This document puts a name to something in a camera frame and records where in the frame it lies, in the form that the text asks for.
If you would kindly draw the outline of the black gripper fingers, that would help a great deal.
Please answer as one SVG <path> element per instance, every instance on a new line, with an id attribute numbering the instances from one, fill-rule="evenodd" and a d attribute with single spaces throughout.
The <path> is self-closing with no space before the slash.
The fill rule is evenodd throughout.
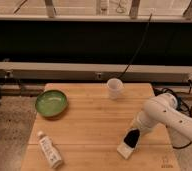
<path id="1" fill-rule="evenodd" d="M 140 137 L 140 131 L 138 129 L 130 130 L 124 138 L 124 143 L 130 148 L 134 148 L 137 145 Z"/>

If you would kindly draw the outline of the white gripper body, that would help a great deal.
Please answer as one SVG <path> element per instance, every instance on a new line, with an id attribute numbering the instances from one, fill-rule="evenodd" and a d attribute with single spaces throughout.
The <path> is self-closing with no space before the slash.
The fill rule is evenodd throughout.
<path id="1" fill-rule="evenodd" d="M 144 111 L 139 112 L 131 123 L 131 127 L 138 129 L 141 135 L 150 133 L 156 125 L 157 121 L 149 117 Z"/>

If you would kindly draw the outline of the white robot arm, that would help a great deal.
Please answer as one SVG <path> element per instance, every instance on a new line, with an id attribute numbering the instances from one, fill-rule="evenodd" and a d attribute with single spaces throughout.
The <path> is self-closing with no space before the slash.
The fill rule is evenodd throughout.
<path id="1" fill-rule="evenodd" d="M 131 129 L 123 138 L 123 142 L 134 149 L 140 137 L 162 123 L 169 126 L 192 141 L 192 118 L 177 110 L 178 100 L 170 93 L 163 93 L 146 100 L 142 110 L 136 115 Z"/>

